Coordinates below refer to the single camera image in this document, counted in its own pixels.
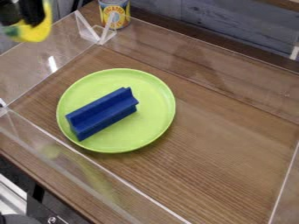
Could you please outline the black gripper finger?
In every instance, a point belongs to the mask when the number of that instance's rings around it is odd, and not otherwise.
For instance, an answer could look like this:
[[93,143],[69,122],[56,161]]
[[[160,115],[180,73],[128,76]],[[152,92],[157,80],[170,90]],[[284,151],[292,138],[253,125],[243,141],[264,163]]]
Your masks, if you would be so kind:
[[45,18],[42,0],[18,0],[18,7],[24,22],[30,26],[38,25]]
[[20,13],[12,0],[0,0],[0,24],[9,26],[20,21]]

